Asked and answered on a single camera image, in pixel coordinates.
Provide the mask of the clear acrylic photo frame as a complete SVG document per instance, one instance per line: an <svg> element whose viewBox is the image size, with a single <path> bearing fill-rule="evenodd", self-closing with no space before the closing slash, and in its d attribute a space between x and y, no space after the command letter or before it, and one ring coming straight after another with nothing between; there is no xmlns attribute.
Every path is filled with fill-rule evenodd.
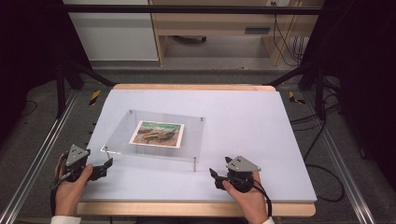
<svg viewBox="0 0 396 224"><path fill-rule="evenodd" d="M150 147L129 143L140 120L184 124L180 148ZM129 110L120 120L115 131L108 137L101 150L107 154L151 157L155 159L187 161L193 163L193 170L200 160L205 119L178 114L166 114L141 110Z"/></svg>

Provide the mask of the white cabinet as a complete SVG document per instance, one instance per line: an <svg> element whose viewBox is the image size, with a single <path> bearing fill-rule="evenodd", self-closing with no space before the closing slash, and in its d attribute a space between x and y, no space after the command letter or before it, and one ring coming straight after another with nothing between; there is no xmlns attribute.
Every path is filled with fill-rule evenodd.
<svg viewBox="0 0 396 224"><path fill-rule="evenodd" d="M70 13L90 61L157 61L149 13Z"/></svg>

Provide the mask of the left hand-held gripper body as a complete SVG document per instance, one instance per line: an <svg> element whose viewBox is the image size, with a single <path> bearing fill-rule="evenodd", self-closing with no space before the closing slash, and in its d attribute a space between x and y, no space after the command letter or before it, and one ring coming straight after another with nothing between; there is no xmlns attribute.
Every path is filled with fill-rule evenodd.
<svg viewBox="0 0 396 224"><path fill-rule="evenodd" d="M84 149L76 145L72 145L70 147L64 164L66 181L75 182L79 179L85 169L86 162L90 154L91 151L89 149Z"/></svg>

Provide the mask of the pale lavender table mat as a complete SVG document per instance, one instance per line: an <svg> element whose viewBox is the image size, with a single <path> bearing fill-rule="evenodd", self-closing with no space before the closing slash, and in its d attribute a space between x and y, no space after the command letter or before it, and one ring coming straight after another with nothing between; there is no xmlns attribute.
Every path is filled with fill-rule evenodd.
<svg viewBox="0 0 396 224"><path fill-rule="evenodd" d="M197 162L117 155L107 175L85 189L86 201L228 200L210 173L226 173L226 158L241 155L261 167L262 185L274 202L311 203L311 180L280 94L276 91L113 90L107 96L89 148L90 162L130 110L203 119Z"/></svg>

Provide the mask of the black curtain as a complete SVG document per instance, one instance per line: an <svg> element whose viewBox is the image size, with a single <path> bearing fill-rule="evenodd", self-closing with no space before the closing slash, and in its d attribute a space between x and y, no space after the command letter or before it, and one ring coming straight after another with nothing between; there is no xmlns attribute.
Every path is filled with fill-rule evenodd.
<svg viewBox="0 0 396 224"><path fill-rule="evenodd" d="M39 28L38 14L66 60L86 68L91 66L68 13L41 11L40 6L61 6L64 0L0 0L0 144L10 136L22 110L27 93L56 78L59 61L50 52L50 43Z"/></svg>
<svg viewBox="0 0 396 224"><path fill-rule="evenodd" d="M396 191L396 0L324 0L304 53L341 83L361 147Z"/></svg>

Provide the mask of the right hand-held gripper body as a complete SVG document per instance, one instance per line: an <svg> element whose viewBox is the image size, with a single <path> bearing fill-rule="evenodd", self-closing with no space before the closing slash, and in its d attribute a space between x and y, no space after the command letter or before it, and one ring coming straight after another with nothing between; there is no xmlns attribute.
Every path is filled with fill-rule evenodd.
<svg viewBox="0 0 396 224"><path fill-rule="evenodd" d="M237 156L229 163L226 163L226 168L228 169L227 182L242 193L247 193L256 187L253 173L262 170L259 165L243 156Z"/></svg>

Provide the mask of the light wooden desk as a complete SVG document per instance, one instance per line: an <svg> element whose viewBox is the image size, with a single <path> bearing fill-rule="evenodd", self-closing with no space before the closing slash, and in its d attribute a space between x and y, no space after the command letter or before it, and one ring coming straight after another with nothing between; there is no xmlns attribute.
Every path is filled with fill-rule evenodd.
<svg viewBox="0 0 396 224"><path fill-rule="evenodd" d="M325 0L148 0L152 6L239 6L239 7L322 7ZM317 22L316 15L186 14L153 13L156 35L246 35L246 27L270 27L260 36L272 64L277 65L291 49L294 37L307 39Z"/></svg>

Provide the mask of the black horizontal frame bar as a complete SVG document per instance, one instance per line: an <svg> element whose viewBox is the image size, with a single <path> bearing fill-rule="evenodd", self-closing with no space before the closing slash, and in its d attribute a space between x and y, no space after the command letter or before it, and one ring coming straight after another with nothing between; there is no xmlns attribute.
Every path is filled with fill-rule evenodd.
<svg viewBox="0 0 396 224"><path fill-rule="evenodd" d="M319 15L320 7L235 7L235 6L144 6L144 5L64 5L67 12L84 13L193 13L193 14L262 14Z"/></svg>

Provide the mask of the black metal stand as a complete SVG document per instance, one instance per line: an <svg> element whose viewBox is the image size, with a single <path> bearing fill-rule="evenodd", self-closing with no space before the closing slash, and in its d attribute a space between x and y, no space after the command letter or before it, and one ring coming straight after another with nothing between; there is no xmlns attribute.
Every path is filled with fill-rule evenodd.
<svg viewBox="0 0 396 224"><path fill-rule="evenodd" d="M114 87L116 85L116 82L113 82L105 77L100 76L99 74L94 72L91 68L81 65L80 63L73 61L59 63L55 67L57 101L58 101L58 110L56 116L57 119L66 110L64 81L67 80L73 90L80 90L84 85L84 82L80 77L80 74L85 74L108 87Z"/></svg>
<svg viewBox="0 0 396 224"><path fill-rule="evenodd" d="M286 80L289 80L292 77L296 77L297 75L303 76L298 84L298 88L301 91L306 91L310 89L313 84L316 85L315 112L318 114L319 119L325 120L326 112L323 99L325 76L324 71L319 63L304 63L297 68L289 71L286 75L270 81L269 83L266 83L266 86L277 87Z"/></svg>

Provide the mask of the aluminium floor rail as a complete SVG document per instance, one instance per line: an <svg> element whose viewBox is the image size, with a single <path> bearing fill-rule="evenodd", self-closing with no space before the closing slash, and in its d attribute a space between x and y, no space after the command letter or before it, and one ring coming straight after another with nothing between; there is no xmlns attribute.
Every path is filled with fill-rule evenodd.
<svg viewBox="0 0 396 224"><path fill-rule="evenodd" d="M33 162L27 170L23 180L19 184L11 201L7 207L0 214L0 224L13 224L18 213L29 195L37 177L40 173L48 155L51 153L53 145L55 144L67 118L72 110L75 101L78 97L78 91L71 91L65 104L64 112L53 122L53 125L47 134L45 141L41 148L35 155Z"/></svg>
<svg viewBox="0 0 396 224"><path fill-rule="evenodd" d="M364 200L362 193L354 177L352 176L352 173L347 168L347 164L343 160L339 148L335 144L335 141L332 138L330 131L326 127L327 120L316 117L314 118L314 121L318 125L318 140L324 146L324 149L330 157L332 167L336 173L336 176L339 178L339 181L343 185L345 194L359 223L375 224L375 219L372 215L370 208Z"/></svg>

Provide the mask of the grey desk label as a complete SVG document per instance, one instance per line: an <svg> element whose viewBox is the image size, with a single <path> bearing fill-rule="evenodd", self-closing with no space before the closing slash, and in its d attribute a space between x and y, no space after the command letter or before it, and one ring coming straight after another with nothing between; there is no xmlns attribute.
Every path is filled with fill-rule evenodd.
<svg viewBox="0 0 396 224"><path fill-rule="evenodd" d="M268 35L271 31L270 27L246 27L246 35Z"/></svg>

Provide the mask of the beach boats picture print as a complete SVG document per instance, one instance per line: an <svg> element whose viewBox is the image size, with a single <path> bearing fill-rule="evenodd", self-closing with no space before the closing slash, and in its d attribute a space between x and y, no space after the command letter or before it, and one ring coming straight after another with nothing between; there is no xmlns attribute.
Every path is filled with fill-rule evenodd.
<svg viewBox="0 0 396 224"><path fill-rule="evenodd" d="M140 120L129 141L132 145L180 148L185 125Z"/></svg>

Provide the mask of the person's right hand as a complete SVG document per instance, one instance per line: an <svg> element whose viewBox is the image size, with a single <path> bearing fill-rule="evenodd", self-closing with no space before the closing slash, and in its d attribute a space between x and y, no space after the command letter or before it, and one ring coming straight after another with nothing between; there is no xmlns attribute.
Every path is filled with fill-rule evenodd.
<svg viewBox="0 0 396 224"><path fill-rule="evenodd" d="M224 181L223 185L228 194L232 196L239 205L248 224L262 224L269 218L267 215L265 198L257 189L242 193L237 191L227 181Z"/></svg>

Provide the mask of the person's left hand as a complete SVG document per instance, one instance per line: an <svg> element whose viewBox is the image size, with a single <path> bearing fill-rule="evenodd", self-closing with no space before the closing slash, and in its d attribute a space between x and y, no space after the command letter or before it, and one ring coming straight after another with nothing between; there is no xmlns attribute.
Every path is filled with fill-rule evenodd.
<svg viewBox="0 0 396 224"><path fill-rule="evenodd" d="M78 211L78 203L88 179L92 174L92 165L88 164L75 182L61 183L55 194L55 216L75 217Z"/></svg>

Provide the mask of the wooden table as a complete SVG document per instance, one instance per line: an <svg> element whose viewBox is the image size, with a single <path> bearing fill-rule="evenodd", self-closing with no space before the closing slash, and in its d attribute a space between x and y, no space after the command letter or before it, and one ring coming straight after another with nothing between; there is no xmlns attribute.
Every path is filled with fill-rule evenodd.
<svg viewBox="0 0 396 224"><path fill-rule="evenodd" d="M247 85L164 85L119 84L113 90L162 90L162 91L276 91L271 86ZM118 154L106 154L106 159ZM210 201L86 201L82 197L78 205L81 215L133 216L133 217L239 217L241 211L228 195L228 200ZM273 213L277 217L311 217L316 212L315 202L274 202Z"/></svg>

